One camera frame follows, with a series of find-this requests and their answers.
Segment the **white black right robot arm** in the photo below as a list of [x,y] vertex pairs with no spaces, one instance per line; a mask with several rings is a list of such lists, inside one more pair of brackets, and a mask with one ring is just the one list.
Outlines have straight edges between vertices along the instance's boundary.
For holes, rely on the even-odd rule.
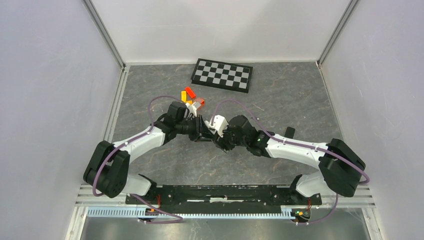
[[213,142],[223,151],[244,147],[257,157],[286,159],[315,168],[316,172],[301,174],[291,183],[288,196],[295,204],[302,204],[316,194],[353,197],[366,167],[337,138],[329,143],[295,140],[288,135],[257,130],[243,115],[230,121],[216,115],[206,125],[214,134]]

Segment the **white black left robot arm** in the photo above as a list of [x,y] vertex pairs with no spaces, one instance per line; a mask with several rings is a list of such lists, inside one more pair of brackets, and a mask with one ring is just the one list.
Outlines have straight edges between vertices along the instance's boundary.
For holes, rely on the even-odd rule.
[[194,142],[211,141],[213,134],[197,113],[203,105],[200,99],[192,104],[174,101],[166,113],[141,133],[114,143],[99,142],[83,174],[93,195],[114,198],[121,193],[134,194],[145,204],[153,203],[157,198],[154,182],[141,174],[130,175],[130,163],[177,135],[187,135]]

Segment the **orange toy block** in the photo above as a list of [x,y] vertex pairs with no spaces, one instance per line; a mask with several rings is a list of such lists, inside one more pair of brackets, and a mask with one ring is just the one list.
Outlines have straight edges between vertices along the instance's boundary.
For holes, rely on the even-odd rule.
[[202,108],[203,106],[204,106],[204,104],[205,104],[205,101],[204,101],[204,99],[203,98],[195,98],[194,100],[193,100],[193,106],[196,108],[196,109],[200,109],[200,108]]

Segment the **red toy block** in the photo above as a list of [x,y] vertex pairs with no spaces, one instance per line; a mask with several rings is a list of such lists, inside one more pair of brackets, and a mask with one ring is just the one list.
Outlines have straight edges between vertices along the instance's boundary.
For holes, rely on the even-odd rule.
[[196,98],[196,94],[194,93],[194,91],[189,86],[185,87],[184,90],[191,99]]

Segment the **yellow toy block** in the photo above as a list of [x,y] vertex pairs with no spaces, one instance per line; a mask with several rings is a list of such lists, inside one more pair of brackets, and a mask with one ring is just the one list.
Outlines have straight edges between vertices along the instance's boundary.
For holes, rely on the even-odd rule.
[[187,92],[185,90],[181,91],[180,94],[180,99],[182,102],[186,103],[187,102]]

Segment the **black white checkerboard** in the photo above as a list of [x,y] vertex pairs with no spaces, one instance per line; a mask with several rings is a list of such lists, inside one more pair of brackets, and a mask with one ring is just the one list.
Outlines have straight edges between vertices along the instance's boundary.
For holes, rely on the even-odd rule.
[[199,58],[191,74],[191,83],[217,89],[248,93],[253,67]]

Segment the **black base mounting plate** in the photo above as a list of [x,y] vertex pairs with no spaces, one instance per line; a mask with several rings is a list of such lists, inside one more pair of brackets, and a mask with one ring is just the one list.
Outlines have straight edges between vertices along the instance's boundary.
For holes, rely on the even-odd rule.
[[157,185],[143,199],[172,214],[277,214],[282,206],[320,206],[288,185]]

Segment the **aluminium frame rail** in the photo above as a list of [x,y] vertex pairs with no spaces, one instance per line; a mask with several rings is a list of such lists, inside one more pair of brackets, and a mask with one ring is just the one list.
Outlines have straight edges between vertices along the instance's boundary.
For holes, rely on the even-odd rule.
[[[323,195],[321,197],[322,207],[333,207],[336,197],[334,195]],[[371,190],[368,185],[360,185],[353,197],[344,197],[339,195],[337,208],[375,208]]]

